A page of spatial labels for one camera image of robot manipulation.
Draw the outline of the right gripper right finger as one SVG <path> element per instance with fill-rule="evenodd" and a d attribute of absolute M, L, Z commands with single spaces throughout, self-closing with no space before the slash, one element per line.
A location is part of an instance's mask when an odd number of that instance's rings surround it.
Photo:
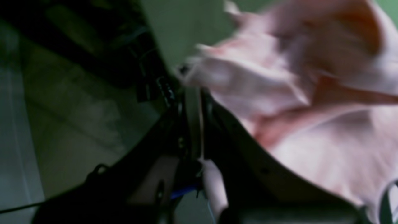
<path fill-rule="evenodd" d="M 201 91 L 206 193 L 219 224 L 366 224 L 356 209 L 283 167 L 207 91 Z"/>

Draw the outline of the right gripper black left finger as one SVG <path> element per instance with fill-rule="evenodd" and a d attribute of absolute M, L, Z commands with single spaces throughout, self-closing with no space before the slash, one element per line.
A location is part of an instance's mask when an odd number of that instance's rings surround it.
<path fill-rule="evenodd" d="M 32 223 L 173 224 L 177 199 L 201 184 L 200 93 L 185 89 L 130 152 L 43 202 Z"/>

